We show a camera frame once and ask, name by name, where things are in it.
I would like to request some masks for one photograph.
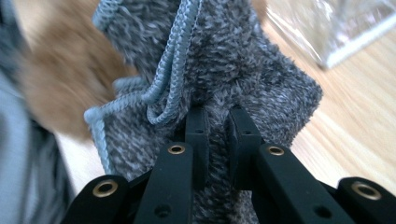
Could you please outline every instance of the terry cloth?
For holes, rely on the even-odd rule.
[[[102,0],[93,23],[138,77],[85,114],[107,174],[132,180],[155,163],[194,105],[208,115],[209,177],[194,223],[255,223],[248,191],[231,187],[225,123],[243,106],[265,141],[289,147],[317,108],[319,85],[271,44],[248,1]]]

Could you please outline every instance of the blurred object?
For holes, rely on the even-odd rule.
[[[394,27],[396,1],[272,0],[268,18],[320,66],[331,68]]]
[[[259,22],[263,24],[267,18],[267,1],[266,0],[251,0],[251,5],[256,11]]]
[[[29,49],[21,56],[18,75],[34,119],[51,132],[90,142],[85,110],[113,100],[113,81],[137,73],[93,26],[99,0],[16,2],[22,15],[40,12],[30,6],[48,11],[35,23],[21,17],[22,27],[28,23]]]
[[[0,223],[60,223],[74,198],[52,133],[32,120],[18,90],[25,45],[11,0],[0,0]]]
[[[91,180],[105,174],[93,142],[83,143],[61,133],[55,136],[75,193],[79,193]]]

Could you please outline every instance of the wooden floor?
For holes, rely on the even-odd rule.
[[[22,28],[33,31],[35,28],[29,27],[39,21],[40,10],[35,14],[29,5],[17,6],[21,6]],[[322,71],[269,23],[264,29],[324,90],[320,107],[294,140],[294,154],[317,179],[331,186],[342,177],[361,176],[396,194],[396,31],[333,69]],[[67,149],[64,157],[76,191],[103,174],[93,146],[79,145],[63,136],[59,140]]]

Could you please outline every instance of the gray fabric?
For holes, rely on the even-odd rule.
[[[73,192],[55,137],[30,119],[16,88],[23,39],[11,2],[0,5],[0,222],[60,223]]]
[[[108,2],[113,1],[102,0],[96,18],[106,12],[101,7],[109,5]],[[171,27],[168,20],[175,16],[170,15],[166,7],[158,8],[155,22],[145,21],[146,17],[128,10],[146,8],[145,5],[156,2],[117,1],[118,10],[110,10],[113,15],[102,15],[112,20],[106,24],[97,23],[125,58],[131,63],[139,63],[139,69],[144,67],[141,77],[116,82],[118,99],[94,107],[85,114],[105,169],[109,174],[123,175],[129,180],[142,175],[154,164],[160,147],[169,142],[174,131],[183,124],[191,106],[202,105],[210,124],[209,179],[205,190],[195,192],[193,220],[196,223],[255,223],[257,218],[251,207],[250,192],[232,189],[228,178],[225,130],[228,111],[235,105],[244,106],[264,140],[289,147],[317,108],[321,88],[269,42],[248,1],[182,0],[180,7],[187,6],[185,2],[199,4],[191,39],[187,43],[178,43],[187,46],[182,95],[175,116],[169,122],[151,124],[147,117],[148,102],[142,98],[141,89],[145,88],[144,80],[149,80],[145,71],[157,68],[152,59],[161,55],[150,58],[144,52],[162,53],[165,49],[165,55],[169,43],[173,43],[172,36],[177,36],[172,33],[180,32],[176,28],[180,21],[174,21]],[[173,1],[161,1],[161,4],[165,3],[174,4]],[[187,11],[179,9],[176,18],[191,16],[178,15],[184,12]],[[168,46],[150,42],[136,45],[134,41],[141,40],[139,34],[145,35],[145,25],[128,23],[136,20],[146,25],[160,23],[167,27],[166,30],[171,30]],[[128,35],[129,39],[125,41],[125,35],[114,34],[133,35]],[[173,66],[170,69],[172,74],[177,72]],[[158,115],[169,100],[169,91],[173,88],[170,83],[172,80],[166,83],[158,101],[150,102],[150,107]]]

